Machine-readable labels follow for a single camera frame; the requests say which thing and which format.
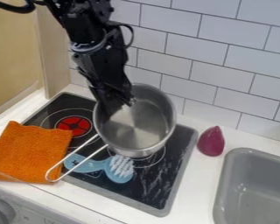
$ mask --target orange cloth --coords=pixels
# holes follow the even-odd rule
[[[72,136],[71,130],[9,122],[0,136],[0,172],[6,174],[0,174],[0,179],[48,184],[46,171],[66,155]],[[61,168],[54,169],[49,178],[58,178]]]

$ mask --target red burner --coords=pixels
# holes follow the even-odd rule
[[[57,129],[72,130],[73,137],[81,137],[91,130],[91,122],[81,116],[70,116],[63,118],[57,124]]]

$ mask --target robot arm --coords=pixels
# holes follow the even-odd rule
[[[34,4],[46,5],[57,21],[66,29],[74,52],[78,71],[89,83],[89,88],[105,110],[113,110],[134,101],[131,83],[124,72],[128,60],[121,26],[110,22],[113,12],[110,0],[25,0],[26,6],[17,7],[0,2],[0,8],[17,13],[28,13]]]

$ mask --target pink object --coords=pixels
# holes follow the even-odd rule
[[[224,137],[219,126],[207,129],[199,138],[197,147],[210,157],[218,157],[224,149]]]

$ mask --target oven knob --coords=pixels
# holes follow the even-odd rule
[[[11,205],[0,199],[0,224],[11,224],[16,212]]]

